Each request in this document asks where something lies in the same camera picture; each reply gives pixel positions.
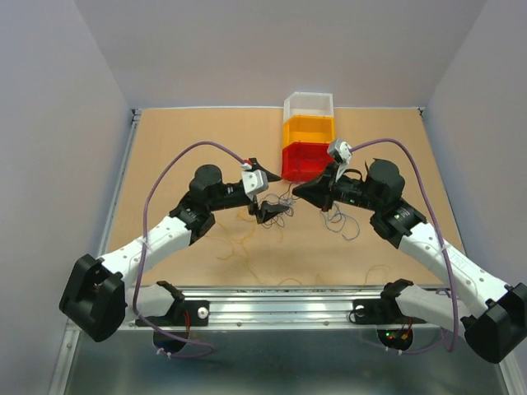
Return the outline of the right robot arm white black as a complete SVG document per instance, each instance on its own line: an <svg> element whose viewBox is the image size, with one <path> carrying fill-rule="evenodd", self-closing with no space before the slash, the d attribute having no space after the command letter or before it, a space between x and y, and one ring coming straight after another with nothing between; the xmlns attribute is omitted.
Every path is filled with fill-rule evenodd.
<svg viewBox="0 0 527 395"><path fill-rule="evenodd" d="M335 202L372 211L370 223L379 237L450 287L450 295L438 295L398 280L381 294L383 318L419 318L456 333L485 361L502 362L526 338L525 284L511 286L440 240L433 224L403 199L404 186L397 165L376 159L364 179L339 175L330 164L292 193L322 211Z"/></svg>

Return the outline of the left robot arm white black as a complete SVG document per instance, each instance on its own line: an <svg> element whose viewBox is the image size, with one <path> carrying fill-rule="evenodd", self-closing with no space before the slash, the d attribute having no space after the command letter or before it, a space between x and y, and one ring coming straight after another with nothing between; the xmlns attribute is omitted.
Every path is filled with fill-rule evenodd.
<svg viewBox="0 0 527 395"><path fill-rule="evenodd" d="M285 205L257 199L279 179L254 158L241 166L237 183L225 183L216 165L198 167L176 208L145 235L98 258L86 254L75 262L59 310L96 342L126 322L159 318L177 323L183 316L183 293L166 281L142 288L144 272L199 241L214 226L215 211L247 207L259 224L287 211Z"/></svg>

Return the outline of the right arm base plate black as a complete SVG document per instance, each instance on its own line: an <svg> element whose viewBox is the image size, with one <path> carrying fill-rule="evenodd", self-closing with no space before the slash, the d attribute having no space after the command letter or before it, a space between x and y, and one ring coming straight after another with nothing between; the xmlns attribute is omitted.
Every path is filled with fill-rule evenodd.
<svg viewBox="0 0 527 395"><path fill-rule="evenodd" d="M394 301L384 299L359 299L353 302L354 322L359 325L402 324L409 316L403 315Z"/></svg>

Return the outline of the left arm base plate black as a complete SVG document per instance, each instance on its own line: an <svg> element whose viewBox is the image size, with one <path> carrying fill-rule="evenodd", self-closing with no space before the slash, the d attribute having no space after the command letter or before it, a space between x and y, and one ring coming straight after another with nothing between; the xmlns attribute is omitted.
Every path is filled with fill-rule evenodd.
<svg viewBox="0 0 527 395"><path fill-rule="evenodd" d="M175 301L164 314L148 315L147 320L158 327L206 327L210 313L208 300Z"/></svg>

